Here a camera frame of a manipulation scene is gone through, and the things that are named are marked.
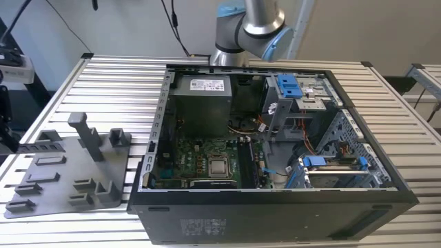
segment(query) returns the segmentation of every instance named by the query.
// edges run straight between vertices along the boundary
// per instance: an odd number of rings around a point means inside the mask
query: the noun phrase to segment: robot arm
[[[215,66],[248,66],[247,51],[263,60],[279,60],[290,46],[294,29],[276,0],[235,0],[218,8]]]

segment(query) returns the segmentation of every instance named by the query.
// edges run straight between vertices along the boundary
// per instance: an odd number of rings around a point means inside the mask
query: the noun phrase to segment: sticker
[[[267,128],[267,125],[266,125],[266,124],[260,124],[258,130],[259,130],[260,132],[264,132],[266,128]]]
[[[224,91],[224,80],[192,79],[191,90]]]
[[[182,231],[186,236],[223,236],[227,219],[182,219]]]
[[[292,171],[292,167],[288,166],[288,167],[286,168],[286,171],[287,171],[287,173],[291,173],[291,171]]]
[[[311,88],[303,88],[303,90],[304,90],[304,92],[310,92],[310,93],[315,92],[314,89],[311,89]]]

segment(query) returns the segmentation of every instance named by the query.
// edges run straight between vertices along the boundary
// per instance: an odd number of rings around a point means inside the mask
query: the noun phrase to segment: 3d printed holder
[[[8,219],[122,204],[132,136],[123,129],[99,135],[87,125],[86,113],[72,113],[68,124],[79,137],[62,138],[47,130],[28,144],[38,153],[7,203]]]

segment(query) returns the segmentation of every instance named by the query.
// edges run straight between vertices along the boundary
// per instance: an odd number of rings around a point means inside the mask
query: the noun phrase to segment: blue clip
[[[308,157],[311,166],[326,166],[327,160],[324,157]]]
[[[280,74],[278,76],[278,84],[286,98],[302,98],[304,96],[294,75]]]
[[[360,162],[360,170],[366,171],[368,169],[368,160],[366,159],[366,157],[360,157],[359,162]]]
[[[263,172],[278,174],[278,171],[275,171],[272,169],[267,169],[267,168],[263,168]]]
[[[310,157],[304,158],[304,166],[310,167],[311,166],[311,161],[310,161]]]

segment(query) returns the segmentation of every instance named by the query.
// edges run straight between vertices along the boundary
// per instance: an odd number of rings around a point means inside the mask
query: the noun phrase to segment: metal rail
[[[102,133],[111,128],[124,128],[134,135],[124,187],[124,200],[128,200],[135,169],[146,154],[166,64],[207,63],[206,58],[94,56],[83,59],[22,142],[34,142],[44,129],[56,129],[62,136],[75,135],[67,123],[71,112],[87,112],[90,126]],[[362,63],[302,60],[276,63],[251,60],[251,66],[332,70],[422,204],[360,242],[238,246],[440,247],[441,138],[376,70]],[[0,213],[31,160],[26,155],[10,156],[0,167]],[[138,216],[128,215],[126,207],[124,202],[114,209],[12,220],[0,215],[0,244],[59,247],[63,243],[64,247],[82,245],[94,248],[151,246]]]
[[[414,64],[407,76],[414,77],[441,101],[441,65]]]

